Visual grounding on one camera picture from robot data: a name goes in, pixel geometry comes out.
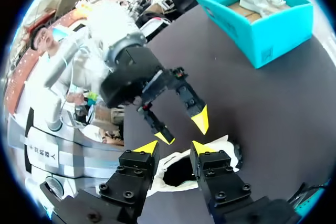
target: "cardboard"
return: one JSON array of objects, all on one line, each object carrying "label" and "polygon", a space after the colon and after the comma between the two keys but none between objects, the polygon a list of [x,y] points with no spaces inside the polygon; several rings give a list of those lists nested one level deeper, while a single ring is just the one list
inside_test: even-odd
[{"label": "cardboard", "polygon": [[239,13],[242,16],[246,17],[251,23],[261,18],[259,13],[253,12],[252,10],[242,8],[239,5],[239,1],[235,2],[232,5],[228,5],[227,7],[234,10],[236,13]]},{"label": "cardboard", "polygon": [[242,8],[240,5],[239,5],[239,1],[238,2],[235,2],[234,4],[232,5],[228,5],[228,7],[232,10],[234,10],[236,13],[239,13],[241,14],[242,16],[244,17],[247,17],[248,15],[251,15],[255,12],[253,12],[252,10],[248,10],[248,9],[245,9],[245,8]]},{"label": "cardboard", "polygon": [[162,7],[159,4],[154,4],[154,5],[150,6],[150,7],[148,7],[147,10],[149,10],[151,12],[163,14]]},{"label": "cardboard", "polygon": [[261,15],[259,13],[253,13],[251,15],[248,15],[246,17],[251,23],[253,23],[254,21],[258,20],[261,18]]}]

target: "person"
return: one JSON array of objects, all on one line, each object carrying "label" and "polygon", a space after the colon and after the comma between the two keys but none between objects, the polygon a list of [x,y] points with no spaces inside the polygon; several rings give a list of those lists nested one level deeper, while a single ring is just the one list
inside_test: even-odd
[{"label": "person", "polygon": [[[85,37],[88,36],[88,30],[82,28],[78,32],[76,32],[76,36],[81,36],[83,37],[83,39],[85,39]],[[48,58],[47,60],[52,63],[52,58],[53,56],[55,56],[58,49],[60,48],[62,41],[63,40],[55,40],[53,36],[53,31],[51,29],[48,29],[45,25],[40,25],[35,28],[35,30],[31,34],[30,47],[32,50],[36,50],[40,54],[46,52],[46,57]],[[95,89],[93,92],[98,93],[99,87],[97,86],[100,85],[102,80],[97,80],[98,78],[95,78],[97,76],[96,73],[93,72],[93,69],[90,69],[90,65],[93,65],[92,62],[90,62],[90,57],[87,54],[80,54],[76,59],[74,59],[73,62],[73,84],[77,87],[83,88],[84,90],[93,91],[93,89]],[[72,64],[69,64],[69,66],[65,69],[65,71],[58,79],[58,83],[63,85],[64,87],[63,93],[64,91],[67,92],[70,88],[71,72]],[[81,105],[85,102],[85,97],[82,92],[69,93],[66,96],[66,101],[69,103],[75,103],[76,105]]]},{"label": "person", "polygon": [[[30,47],[32,50],[43,54],[39,60],[39,70],[36,71],[38,72],[36,73],[37,77],[34,78],[36,82],[40,81],[39,79],[42,79],[42,76],[39,76],[39,74],[43,75],[44,72],[48,70],[49,66],[53,64],[53,57],[61,48],[62,43],[64,43],[67,39],[72,39],[71,36],[75,36],[76,41],[88,43],[90,39],[89,29],[87,27],[81,28],[77,32],[68,35],[68,37],[60,41],[54,39],[53,30],[48,29],[45,25],[40,25],[33,30],[30,38]],[[96,47],[95,50],[99,51],[99,41],[91,40],[91,42],[93,43],[89,49]],[[92,52],[82,52],[79,48],[79,52],[75,55],[73,61],[65,68],[57,82],[53,85],[52,90],[57,95],[65,97],[65,100],[68,103],[83,105],[86,102],[83,93],[85,91],[91,91],[95,94],[99,94],[100,85],[107,76],[108,71],[108,67],[101,59],[97,59],[97,57],[94,56]],[[71,84],[76,86],[76,92],[69,92]],[[124,109],[112,109],[111,115],[112,114],[115,118],[118,118],[118,121],[115,123],[115,125],[120,129],[119,132],[115,131],[109,133],[98,127],[96,127],[94,131],[99,132],[99,139],[103,143],[123,145],[121,132],[122,127],[119,127],[119,125],[123,125],[123,120],[120,122],[120,117],[123,118]]]}]

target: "dark gray table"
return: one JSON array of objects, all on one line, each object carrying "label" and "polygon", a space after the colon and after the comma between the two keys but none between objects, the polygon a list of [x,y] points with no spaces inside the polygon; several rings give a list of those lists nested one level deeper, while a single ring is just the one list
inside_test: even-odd
[{"label": "dark gray table", "polygon": [[[198,6],[149,44],[167,68],[183,66],[188,82],[208,105],[205,136],[174,92],[153,111],[176,141],[161,142],[165,157],[233,134],[243,147],[241,178],[252,197],[289,198],[302,182],[323,183],[336,157],[336,68],[316,38],[261,69],[254,69],[235,43]],[[126,147],[155,140],[147,123],[128,107]],[[198,190],[149,197],[139,223],[212,223]]]}]

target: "cable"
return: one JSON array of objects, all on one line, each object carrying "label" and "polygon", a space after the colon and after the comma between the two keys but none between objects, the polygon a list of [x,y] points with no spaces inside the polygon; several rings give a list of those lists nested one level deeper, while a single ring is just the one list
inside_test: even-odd
[{"label": "cable", "polygon": [[294,204],[294,205],[299,205],[302,200],[304,199],[304,197],[306,196],[306,194],[312,190],[318,190],[318,189],[326,189],[325,185],[318,185],[318,186],[310,186],[308,188],[305,188],[306,184],[303,183],[300,188],[297,190],[297,192],[287,201],[290,204]]},{"label": "cable", "polygon": [[[74,40],[74,43],[77,45],[78,49],[80,50],[80,47],[78,46],[78,44],[77,44],[77,42],[76,42],[75,40]],[[59,111],[59,119],[61,120],[61,123],[65,124],[65,125],[68,126],[68,127],[76,128],[76,129],[82,129],[82,128],[83,128],[82,126],[76,126],[76,125],[69,125],[69,124],[67,124],[67,123],[64,121],[63,116],[62,116],[62,111],[63,111],[64,105],[65,105],[65,103],[66,103],[66,101],[67,101],[67,96],[68,96],[68,94],[69,94],[69,92],[70,92],[70,87],[72,86],[72,83],[73,83],[73,75],[74,75],[74,63],[73,63],[73,62],[74,62],[74,59],[75,59],[77,53],[75,53],[74,57],[73,57],[72,60],[71,60],[72,65],[71,65],[70,86],[69,86],[69,89],[68,89],[68,91],[67,91],[67,93],[66,93],[66,95],[65,95],[65,99],[64,99],[64,102],[63,102],[63,104],[62,104],[62,106],[61,106],[61,109],[60,109],[60,111]],[[63,58],[63,60],[64,60],[64,62],[65,62],[66,67],[68,67],[68,65],[67,65],[67,61],[65,60],[64,57],[62,57],[62,58]]]}]

